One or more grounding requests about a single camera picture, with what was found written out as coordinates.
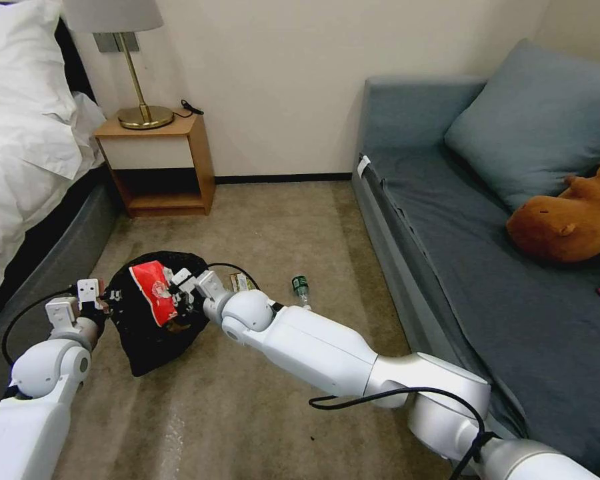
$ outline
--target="nightstand shelf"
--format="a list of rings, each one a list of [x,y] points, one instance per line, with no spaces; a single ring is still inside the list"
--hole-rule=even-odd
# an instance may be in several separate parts
[[[130,217],[209,214],[215,178],[202,117],[146,131],[114,117],[95,136]]]

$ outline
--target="plastic bottle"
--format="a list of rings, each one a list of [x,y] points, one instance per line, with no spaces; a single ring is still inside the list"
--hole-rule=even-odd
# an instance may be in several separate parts
[[[309,284],[304,275],[298,275],[291,279],[293,292],[300,298],[300,306],[304,309],[311,310],[309,304]]]

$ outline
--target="white wall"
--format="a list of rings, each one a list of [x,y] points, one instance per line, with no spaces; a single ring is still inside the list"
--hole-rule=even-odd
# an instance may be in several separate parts
[[[535,40],[600,61],[600,0],[553,0]]]
[[[216,175],[350,171],[366,77],[488,75],[548,2],[158,0],[136,67],[147,101],[207,112]],[[136,104],[122,55],[75,39],[106,113]]]

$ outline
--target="brass lamp base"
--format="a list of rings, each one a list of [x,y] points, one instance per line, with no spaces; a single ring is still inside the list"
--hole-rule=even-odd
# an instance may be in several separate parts
[[[165,107],[144,106],[118,112],[118,120],[124,128],[148,130],[164,127],[173,121],[173,112]]]

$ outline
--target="white duvet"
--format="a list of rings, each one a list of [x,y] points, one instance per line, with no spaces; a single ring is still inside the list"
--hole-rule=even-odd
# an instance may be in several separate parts
[[[76,104],[73,136],[79,150],[79,166],[72,179],[37,166],[35,156],[39,152],[24,152],[27,161],[13,152],[15,145],[23,144],[19,137],[45,134],[44,118],[14,113],[0,121],[0,284],[6,266],[24,241],[25,232],[60,203],[72,184],[90,168],[102,163],[91,134],[104,121],[104,116],[83,94],[76,96]],[[46,148],[53,151],[52,136],[49,141],[51,145],[47,143]]]

